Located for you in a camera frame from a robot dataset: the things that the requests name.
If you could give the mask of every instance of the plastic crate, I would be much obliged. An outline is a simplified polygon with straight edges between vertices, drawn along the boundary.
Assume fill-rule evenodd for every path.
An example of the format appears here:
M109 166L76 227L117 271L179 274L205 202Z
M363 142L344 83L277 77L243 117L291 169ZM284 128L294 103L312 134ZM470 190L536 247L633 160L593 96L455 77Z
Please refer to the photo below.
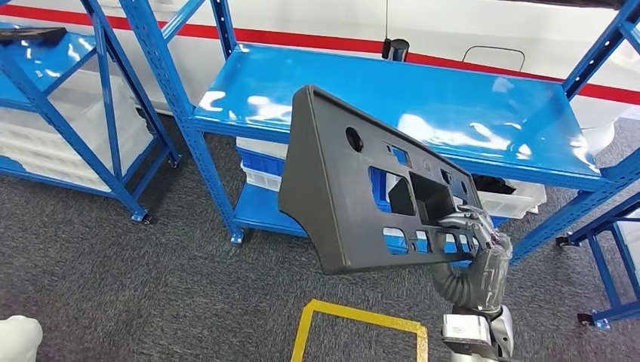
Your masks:
M153 140L153 135L138 115L120 78L111 77L111 82L120 162L125 174ZM98 73L77 71L50 95L50 100L113 171L101 89ZM31 173L109 191L82 157L36 113L0 109L0 155L16 161Z
M137 114L135 104L129 98L128 89L122 80L115 76L110 79L115 124L118 138L123 140L146 121ZM91 149L95 151L105 141L109 142L98 73L82 70L74 72L49 96L49 100ZM46 149L51 154L77 155L64 138L37 113L1 108L0 138L32 148ZM110 154L101 153L98 157L111 167Z
M506 180L515 188L511 195L478 192L482 207L493 216L522 219L528 211L537 213L537 207L546 202L544 185Z
M236 149L242 158L248 183L279 191L287 145L238 137ZM521 219L528 211L536 213L537 207L546 202L543 185L510 179L506 182L515 188L511 195L478 192L482 207L496 217L494 224L499 225L505 218ZM376 204L382 211L389 209L385 200L376 200Z
M152 139L153 136L146 129L145 124L137 124L137 129L128 130L128 134L118 139L122 174L127 173L131 164L133 164L138 155L149 145ZM110 162L111 150L108 140L99 143L92 150L101 160L109 160L106 166L113 172L113 167ZM25 170L29 172L33 172L29 169L29 165L35 164L39 169L42 169L42 167L54 167L56 170L63 170L66 173L94 176L100 180L85 160L76 152L52 152L43 147L24 145L0 137L0 155L5 155L18 161L23 165Z

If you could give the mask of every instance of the yellow floor tape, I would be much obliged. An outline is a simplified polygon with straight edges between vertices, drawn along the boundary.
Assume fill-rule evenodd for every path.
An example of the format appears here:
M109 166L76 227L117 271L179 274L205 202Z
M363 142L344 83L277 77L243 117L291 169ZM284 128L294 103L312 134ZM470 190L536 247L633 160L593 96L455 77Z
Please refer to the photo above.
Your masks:
M309 336L309 328L311 327L311 318L313 312L332 314L338 317L353 319L369 324L376 324L382 327L404 330L405 332L416 333L417 336L417 362L426 362L427 360L427 338L426 328L422 324L414 321L408 321L402 318L390 317L384 314L373 313L371 311L362 311L360 309L345 307L333 303L323 302L321 300L311 299L304 309L300 317L300 325L294 343L294 353L291 355L291 362L301 362L306 346L306 338Z

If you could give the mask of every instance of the gray carpet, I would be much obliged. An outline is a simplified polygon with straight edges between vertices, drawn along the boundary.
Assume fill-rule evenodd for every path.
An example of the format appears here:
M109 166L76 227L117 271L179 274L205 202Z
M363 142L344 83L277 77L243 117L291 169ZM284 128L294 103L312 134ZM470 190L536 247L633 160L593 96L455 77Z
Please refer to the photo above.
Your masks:
M177 135L171 119L165 123ZM639 130L637 122L619 121L600 163L630 153ZM235 200L243 174L233 140L210 137L208 144ZM572 196L547 191L539 216L505 224L514 239ZM142 202L157 225L128 221L113 200L0 176L0 318L24 314L40 321L39 360L289 360L300 313L312 298L419 321L429 329L430 359L446 360L438 334L450 306L424 268L329 277L302 238L257 232L234 247L188 158L178 170L161 167ZM612 240L602 243L614 258ZM619 263L613 273L628 299L632 291ZM576 322L577 312L607 307L588 247L547 244L513 268L508 282L516 357L638 360L637 321L616 323L609 332ZM305 358L412 360L415 354L410 333L318 314Z

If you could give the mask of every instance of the shelving unit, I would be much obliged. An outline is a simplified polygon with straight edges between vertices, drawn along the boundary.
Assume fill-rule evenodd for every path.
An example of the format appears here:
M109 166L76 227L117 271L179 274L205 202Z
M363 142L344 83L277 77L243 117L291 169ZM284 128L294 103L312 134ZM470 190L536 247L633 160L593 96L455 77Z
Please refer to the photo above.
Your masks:
M0 45L0 70L2 71L0 74L0 106L40 114L47 124L52 126L82 157L82 160L99 176L106 187L104 189L87 187L50 176L42 176L29 172L20 162L3 156L0 156L0 173L115 198L130 210L132 220L149 222L151 219L147 210L138 203L137 199L162 162L168 158L170 165L177 167L180 155L158 119L158 115L100 6L95 0L81 0L81 3L92 20L93 36L67 33L56 45L33 40ZM19 27L14 24L0 23L0 28L3 29ZM103 92L112 171L48 99L48 96L69 76L96 55L100 70L100 85ZM152 141L134 159L128 172L124 175L122 174L120 150L118 149L112 84L109 79L109 58L120 68L126 82L134 92L152 133ZM155 156L150 167L135 185L134 190L128 191L127 182L131 180L135 171L140 168L155 146L159 146L158 155Z
M120 0L234 243L242 242L242 228L303 234L278 212L276 193L269 190L245 185L232 207L203 133L287 143L291 98L305 84L397 127L471 173L579 189L572 202L516 244L513 262L640 177L638 150L615 167L596 168L569 105L625 37L640 51L633 29L640 0L626 2L562 84L237 44L226 0L211 0L226 64L194 108L167 43L202 2L187 2L171 27L160 30L147 2Z
M555 242L561 246L579 247L582 242L587 241L593 253L593 259L595 259L595 266L598 268L605 286L611 307L605 311L578 314L578 320L583 324L591 324L600 329L609 330L611 328L610 322L640 316L640 283L638 282L638 278L640 278L640 241L638 240L640 218L638 216L640 216L640 192L612 207L571 235L556 238ZM635 294L635 299L631 302L623 304L620 301L620 296L616 291L614 280L598 242L598 235L602 232L610 232L614 237Z

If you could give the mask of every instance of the robotic arm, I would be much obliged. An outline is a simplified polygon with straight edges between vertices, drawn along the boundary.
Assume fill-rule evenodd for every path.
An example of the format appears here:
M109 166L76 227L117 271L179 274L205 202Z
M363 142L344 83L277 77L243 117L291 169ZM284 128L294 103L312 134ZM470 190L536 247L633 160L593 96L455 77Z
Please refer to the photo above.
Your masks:
M435 288L454 304L452 313L444 318L443 340L453 351L453 361L511 358L511 313L502 305L511 240L494 228L484 210L469 205L460 205L458 210L441 219L440 224L471 230L480 248L467 268L445 263L430 266ZM445 240L441 240L440 246L444 245Z

